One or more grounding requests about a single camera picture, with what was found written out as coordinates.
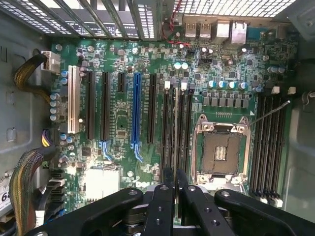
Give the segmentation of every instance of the motherboard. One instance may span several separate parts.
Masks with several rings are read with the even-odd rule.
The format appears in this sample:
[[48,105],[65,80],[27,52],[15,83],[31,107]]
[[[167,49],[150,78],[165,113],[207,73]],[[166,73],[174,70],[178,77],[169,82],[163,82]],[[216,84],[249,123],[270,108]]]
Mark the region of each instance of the motherboard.
[[[51,177],[65,177],[66,210],[126,187],[145,191],[162,181],[165,167],[185,170],[212,194],[230,188],[265,198],[269,186],[279,197],[285,139],[272,142],[279,150],[272,163],[254,156],[268,156],[270,139],[257,139],[260,133],[286,137],[291,108],[265,125],[252,122],[295,93],[298,35],[271,40],[267,31],[248,27],[237,49],[194,40],[56,40],[61,72],[52,81],[50,119],[60,157],[49,168]],[[278,175],[267,184],[264,165],[264,175]]]

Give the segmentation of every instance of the blue pcie slot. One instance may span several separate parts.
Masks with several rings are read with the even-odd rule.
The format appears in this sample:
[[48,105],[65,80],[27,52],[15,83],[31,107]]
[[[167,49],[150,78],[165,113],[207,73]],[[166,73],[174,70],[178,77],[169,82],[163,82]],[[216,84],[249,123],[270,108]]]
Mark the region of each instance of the blue pcie slot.
[[133,75],[133,99],[132,99],[132,128],[131,128],[131,149],[138,161],[143,162],[139,153],[140,135],[140,103],[141,103],[141,73]]

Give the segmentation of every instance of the white pci slot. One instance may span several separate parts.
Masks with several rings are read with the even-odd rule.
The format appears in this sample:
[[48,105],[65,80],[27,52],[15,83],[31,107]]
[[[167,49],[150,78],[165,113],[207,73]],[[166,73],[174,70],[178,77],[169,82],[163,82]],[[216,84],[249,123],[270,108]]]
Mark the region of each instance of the white pci slot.
[[80,70],[70,65],[68,72],[68,133],[79,132]]

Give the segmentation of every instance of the green circuit board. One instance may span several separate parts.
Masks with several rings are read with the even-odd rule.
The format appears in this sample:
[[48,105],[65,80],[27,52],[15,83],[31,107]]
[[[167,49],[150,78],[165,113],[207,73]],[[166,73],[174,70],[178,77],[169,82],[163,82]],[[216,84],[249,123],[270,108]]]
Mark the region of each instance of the green circuit board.
[[[248,51],[240,54],[238,50],[226,50],[222,45],[211,43],[191,42],[190,48],[180,51],[178,45],[164,42],[136,42],[136,41],[110,41],[90,39],[58,39],[53,45],[52,51],[60,54],[61,70],[67,71],[69,65],[77,65],[77,52],[84,56],[87,70],[95,75],[95,120],[93,140],[86,136],[84,123],[80,124],[80,132],[71,134],[74,141],[69,148],[65,141],[61,141],[61,156],[67,156],[67,164],[62,168],[66,171],[67,200],[66,209],[72,211],[91,201],[98,199],[99,193],[93,188],[105,184],[107,188],[117,191],[126,187],[137,187],[145,191],[151,184],[158,184],[161,180],[161,142],[163,132],[163,96],[164,83],[171,81],[174,86],[181,82],[187,82],[193,88],[191,104],[191,124],[189,127],[189,147],[191,136],[200,115],[204,114],[208,121],[238,123],[242,117],[247,117],[249,122],[255,120],[257,110],[257,93],[253,91],[258,85],[264,88],[268,83],[274,86],[289,87],[294,84],[294,75],[290,69],[290,60],[294,60],[297,53],[296,35],[292,35],[285,41],[266,41],[260,38],[260,32],[267,29],[248,28]],[[62,46],[61,51],[56,50],[56,45]],[[198,50],[207,47],[213,50],[211,63],[200,63]],[[269,56],[268,61],[262,57]],[[227,65],[226,58],[232,60],[232,65]],[[187,63],[187,69],[175,69],[176,63]],[[278,65],[285,68],[282,75],[269,73],[268,68]],[[108,161],[99,147],[101,126],[101,102],[103,94],[101,90],[102,72],[110,74],[110,128],[108,152],[113,157],[113,162]],[[118,73],[125,75],[126,84],[124,92],[118,91]],[[143,163],[137,161],[134,150],[130,148],[130,136],[132,131],[132,99],[133,76],[140,72],[142,77],[141,103],[140,103],[140,155]],[[155,110],[154,142],[147,143],[148,110],[150,75],[157,75],[157,96]],[[61,92],[61,76],[55,76],[52,83],[52,92]],[[219,84],[226,82],[224,88],[210,88],[209,81]],[[228,88],[229,82],[235,82],[235,88]],[[238,85],[246,82],[245,89],[239,89]],[[228,97],[241,101],[232,107],[226,102],[221,106],[220,99],[225,101]],[[205,97],[217,98],[216,105]],[[82,76],[80,85],[80,117],[84,119],[86,113],[86,84]],[[67,101],[62,100],[59,109],[59,119],[56,126],[66,123]],[[202,168],[203,140],[197,142],[197,169]],[[242,171],[244,162],[245,140],[241,140],[239,153],[239,172]],[[107,170],[106,174],[91,173],[91,170]]]

